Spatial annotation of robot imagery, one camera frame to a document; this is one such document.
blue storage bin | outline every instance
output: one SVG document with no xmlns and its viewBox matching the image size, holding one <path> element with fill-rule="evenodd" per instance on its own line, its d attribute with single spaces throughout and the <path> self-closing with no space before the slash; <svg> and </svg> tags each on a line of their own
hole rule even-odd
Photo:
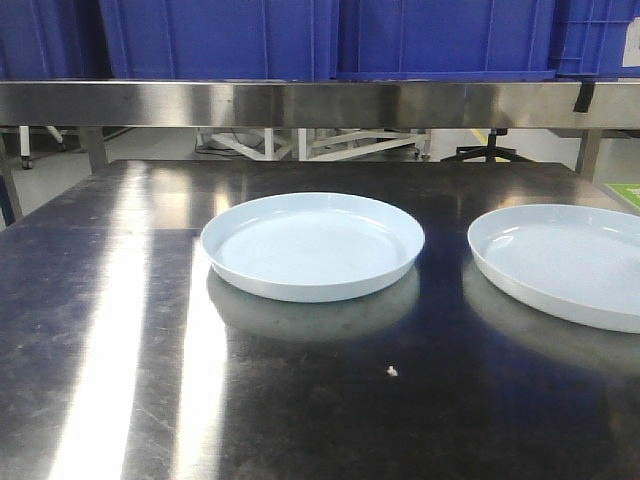
<svg viewBox="0 0 640 480">
<path fill-rule="evenodd" d="M 562 76 L 640 76 L 640 41 L 627 36 L 637 17 L 640 0 L 556 0 L 550 65 Z"/>
<path fill-rule="evenodd" d="M 346 0 L 338 77 L 541 80 L 554 0 Z"/>
<path fill-rule="evenodd" d="M 97 0 L 0 0 L 0 79 L 109 76 Z"/>
<path fill-rule="evenodd" d="M 338 0 L 100 0 L 114 75 L 326 80 Z"/>
</svg>

black clip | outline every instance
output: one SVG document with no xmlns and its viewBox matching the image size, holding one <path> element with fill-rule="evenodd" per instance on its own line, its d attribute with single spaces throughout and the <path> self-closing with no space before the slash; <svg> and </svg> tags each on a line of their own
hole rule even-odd
<svg viewBox="0 0 640 480">
<path fill-rule="evenodd" d="M 576 113 L 587 113 L 591 106 L 591 100 L 593 100 L 593 94 L 596 91 L 596 84 L 592 80 L 583 80 L 580 85 L 580 93 L 578 93 L 578 99 L 573 106 L 573 111 Z"/>
</svg>

stainless steel table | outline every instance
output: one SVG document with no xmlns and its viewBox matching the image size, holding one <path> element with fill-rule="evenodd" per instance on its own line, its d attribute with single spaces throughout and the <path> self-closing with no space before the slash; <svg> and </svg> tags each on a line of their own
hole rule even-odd
<svg viewBox="0 0 640 480">
<path fill-rule="evenodd" d="M 311 190 L 414 215 L 416 268 L 326 305 L 210 271 L 212 216 Z M 474 218 L 530 202 L 622 208 L 555 164 L 109 165 L 0 233 L 0 478 L 638 478 L 640 337 L 470 261 Z"/>
</svg>

